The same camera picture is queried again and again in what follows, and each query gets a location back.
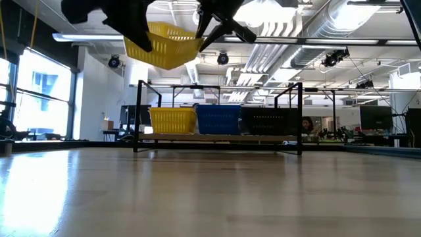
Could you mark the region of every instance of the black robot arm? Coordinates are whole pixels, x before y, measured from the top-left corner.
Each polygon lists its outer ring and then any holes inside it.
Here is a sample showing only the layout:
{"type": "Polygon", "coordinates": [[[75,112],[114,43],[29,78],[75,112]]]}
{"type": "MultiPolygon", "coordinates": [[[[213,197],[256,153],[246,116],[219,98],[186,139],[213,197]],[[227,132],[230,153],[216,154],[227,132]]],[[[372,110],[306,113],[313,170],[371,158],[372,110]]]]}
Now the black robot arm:
{"type": "MultiPolygon", "coordinates": [[[[146,52],[152,51],[151,42],[146,34],[149,31],[146,11],[155,0],[62,0],[62,12],[71,24],[86,22],[88,14],[101,9],[107,16],[103,21],[116,31],[126,36],[146,52]]],[[[244,3],[244,0],[198,0],[200,6],[199,27],[196,38],[203,37],[212,18],[220,22],[206,38],[200,51],[225,34],[235,32],[237,37],[247,43],[253,43],[256,35],[248,28],[242,27],[233,17],[244,3]]]]}

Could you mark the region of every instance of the cardboard box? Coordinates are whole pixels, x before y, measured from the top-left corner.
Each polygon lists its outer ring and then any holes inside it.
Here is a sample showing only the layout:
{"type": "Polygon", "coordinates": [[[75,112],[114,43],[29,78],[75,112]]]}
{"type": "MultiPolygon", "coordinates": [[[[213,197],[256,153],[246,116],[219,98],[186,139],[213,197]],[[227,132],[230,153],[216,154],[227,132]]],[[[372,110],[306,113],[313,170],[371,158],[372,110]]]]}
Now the cardboard box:
{"type": "Polygon", "coordinates": [[[103,120],[103,124],[101,126],[102,131],[113,130],[114,129],[114,121],[103,120]]]}

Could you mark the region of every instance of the cable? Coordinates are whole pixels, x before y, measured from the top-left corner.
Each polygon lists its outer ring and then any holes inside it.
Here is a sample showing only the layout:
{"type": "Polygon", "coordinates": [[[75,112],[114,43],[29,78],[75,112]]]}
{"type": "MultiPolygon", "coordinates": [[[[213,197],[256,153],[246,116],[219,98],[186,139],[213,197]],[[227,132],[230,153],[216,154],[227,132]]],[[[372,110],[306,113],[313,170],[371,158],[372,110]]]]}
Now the cable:
{"type": "Polygon", "coordinates": [[[5,54],[5,59],[7,61],[6,37],[5,37],[5,29],[3,27],[3,15],[1,14],[1,4],[0,4],[0,29],[1,29],[1,41],[3,42],[3,51],[5,54]]]}
{"type": "Polygon", "coordinates": [[[333,70],[334,68],[332,68],[332,69],[327,69],[326,67],[324,67],[324,71],[322,71],[322,64],[320,63],[319,65],[318,65],[318,71],[320,72],[320,73],[323,73],[323,74],[326,74],[326,73],[328,73],[328,72],[330,72],[331,70],[333,70]]]}
{"type": "Polygon", "coordinates": [[[412,131],[412,129],[410,129],[410,133],[412,134],[412,137],[414,138],[414,139],[412,139],[412,148],[415,148],[415,134],[412,131]]]}
{"type": "Polygon", "coordinates": [[[34,27],[32,28],[30,50],[32,50],[32,48],[34,47],[35,31],[37,29],[37,22],[38,22],[39,0],[36,0],[36,1],[37,3],[35,6],[35,19],[34,19],[34,27]]]}
{"type": "MultiPolygon", "coordinates": [[[[0,4],[0,29],[1,29],[1,40],[3,42],[3,51],[5,54],[5,60],[7,60],[7,48],[6,48],[6,36],[5,36],[5,29],[3,27],[3,14],[2,14],[2,10],[1,10],[1,4],[0,4]]],[[[9,83],[11,86],[11,95],[12,95],[12,101],[14,101],[14,87],[12,86],[11,83],[9,83]]]]}
{"type": "Polygon", "coordinates": [[[100,56],[100,58],[102,58],[104,61],[108,61],[107,58],[103,57],[102,54],[99,53],[99,51],[97,49],[97,46],[94,43],[90,43],[90,42],[88,42],[88,43],[90,44],[90,46],[93,47],[93,49],[97,52],[97,54],[98,54],[98,56],[100,56]]]}
{"type": "MultiPolygon", "coordinates": [[[[352,58],[351,57],[348,57],[350,60],[351,60],[351,62],[354,64],[354,66],[355,66],[355,68],[360,72],[360,74],[361,74],[361,76],[365,79],[365,80],[368,80],[367,78],[366,78],[366,76],[364,75],[364,73],[362,73],[361,72],[361,70],[358,68],[358,66],[354,63],[354,60],[352,60],[352,58]]],[[[393,107],[392,107],[392,105],[389,103],[389,102],[387,102],[387,100],[381,95],[381,93],[378,91],[378,90],[376,90],[375,89],[375,87],[373,86],[373,89],[374,89],[374,91],[378,94],[378,95],[380,95],[380,97],[392,108],[392,110],[393,111],[395,111],[395,113],[396,114],[399,114],[397,111],[396,111],[396,109],[394,109],[393,107]]],[[[402,128],[404,128],[404,126],[403,126],[403,121],[402,121],[402,118],[401,117],[399,117],[399,120],[401,121],[401,125],[402,125],[402,128]]],[[[395,126],[395,129],[396,129],[396,131],[397,132],[399,132],[399,129],[398,129],[398,127],[397,126],[395,126]]]]}
{"type": "Polygon", "coordinates": [[[414,24],[414,20],[412,19],[411,15],[410,15],[410,11],[409,11],[409,9],[408,9],[407,3],[406,3],[404,0],[401,0],[401,4],[402,4],[402,7],[403,7],[403,10],[405,11],[405,14],[406,14],[406,15],[407,15],[407,17],[408,17],[408,21],[409,21],[410,29],[412,30],[412,33],[414,34],[416,44],[418,45],[418,47],[419,47],[419,48],[420,48],[420,50],[421,50],[421,41],[420,41],[420,37],[418,36],[418,32],[416,31],[416,27],[415,27],[415,24],[414,24]]]}

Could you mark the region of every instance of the person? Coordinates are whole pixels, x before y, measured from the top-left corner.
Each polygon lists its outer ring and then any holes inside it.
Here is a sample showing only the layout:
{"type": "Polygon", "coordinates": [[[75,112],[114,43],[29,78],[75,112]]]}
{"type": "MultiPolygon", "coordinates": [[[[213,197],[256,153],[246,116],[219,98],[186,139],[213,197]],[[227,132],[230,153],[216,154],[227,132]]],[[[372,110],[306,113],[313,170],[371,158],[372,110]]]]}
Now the person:
{"type": "Polygon", "coordinates": [[[303,117],[303,133],[310,135],[314,130],[313,121],[310,117],[303,117]]]}

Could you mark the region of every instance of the desk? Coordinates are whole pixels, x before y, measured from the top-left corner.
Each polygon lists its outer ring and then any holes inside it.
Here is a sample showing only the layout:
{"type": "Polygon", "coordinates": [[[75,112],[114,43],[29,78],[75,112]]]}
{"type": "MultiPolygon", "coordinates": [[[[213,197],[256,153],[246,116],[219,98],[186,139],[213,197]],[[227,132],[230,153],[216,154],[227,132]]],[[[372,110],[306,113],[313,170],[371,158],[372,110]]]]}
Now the desk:
{"type": "Polygon", "coordinates": [[[408,135],[365,135],[365,136],[354,136],[355,144],[374,144],[375,146],[388,146],[394,147],[395,140],[399,140],[399,147],[409,146],[408,135]]]}
{"type": "Polygon", "coordinates": [[[117,142],[118,134],[120,133],[119,129],[115,130],[103,130],[103,141],[112,142],[111,136],[114,136],[114,142],[117,142]]]}

